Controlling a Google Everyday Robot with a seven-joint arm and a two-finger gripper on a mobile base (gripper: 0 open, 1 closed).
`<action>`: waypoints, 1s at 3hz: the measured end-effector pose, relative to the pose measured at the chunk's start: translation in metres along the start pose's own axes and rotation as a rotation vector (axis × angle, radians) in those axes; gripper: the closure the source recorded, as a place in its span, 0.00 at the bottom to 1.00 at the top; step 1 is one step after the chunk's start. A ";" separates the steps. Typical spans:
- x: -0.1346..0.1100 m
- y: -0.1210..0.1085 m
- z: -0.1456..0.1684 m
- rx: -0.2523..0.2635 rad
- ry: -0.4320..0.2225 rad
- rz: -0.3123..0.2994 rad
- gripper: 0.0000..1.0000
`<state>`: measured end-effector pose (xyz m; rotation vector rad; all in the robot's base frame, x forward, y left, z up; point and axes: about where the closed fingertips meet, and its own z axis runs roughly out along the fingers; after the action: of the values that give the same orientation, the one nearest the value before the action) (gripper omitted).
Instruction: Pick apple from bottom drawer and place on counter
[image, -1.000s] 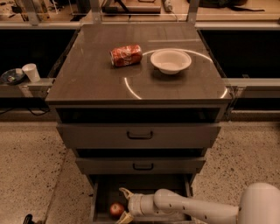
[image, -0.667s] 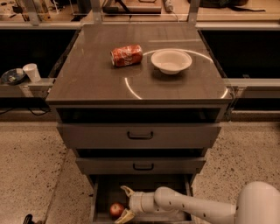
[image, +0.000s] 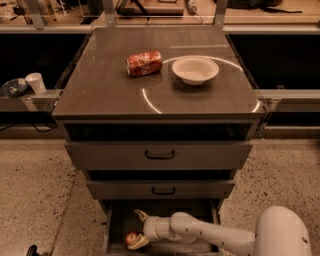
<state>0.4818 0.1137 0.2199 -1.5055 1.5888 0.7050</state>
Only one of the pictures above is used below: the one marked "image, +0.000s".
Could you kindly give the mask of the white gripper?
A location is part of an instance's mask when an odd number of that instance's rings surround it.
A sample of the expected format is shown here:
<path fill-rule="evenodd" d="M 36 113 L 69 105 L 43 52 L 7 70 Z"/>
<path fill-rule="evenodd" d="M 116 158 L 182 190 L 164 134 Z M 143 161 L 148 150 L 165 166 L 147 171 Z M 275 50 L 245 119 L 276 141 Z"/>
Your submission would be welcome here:
<path fill-rule="evenodd" d="M 139 233 L 137 240 L 127 246 L 130 250 L 137 250 L 144 246 L 146 246 L 150 241 L 158 241 L 167 239 L 169 240 L 173 231 L 170 227 L 170 217 L 158 217 L 158 216 L 150 216 L 140 209 L 135 209 L 134 212 L 138 215 L 140 220 L 144 222 L 143 226 L 143 234 Z"/>

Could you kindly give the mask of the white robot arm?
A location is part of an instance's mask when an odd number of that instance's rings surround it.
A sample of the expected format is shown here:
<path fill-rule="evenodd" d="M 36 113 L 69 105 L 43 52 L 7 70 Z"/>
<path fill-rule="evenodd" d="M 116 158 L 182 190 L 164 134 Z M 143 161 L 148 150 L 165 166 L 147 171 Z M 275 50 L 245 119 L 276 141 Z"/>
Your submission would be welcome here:
<path fill-rule="evenodd" d="M 127 238 L 130 250 L 154 241 L 192 243 L 202 239 L 235 256 L 312 256 L 304 222 L 282 206 L 264 210 L 254 232 L 204 222 L 184 212 L 171 217 L 150 216 L 139 209 L 135 213 L 143 223 L 143 231 Z"/>

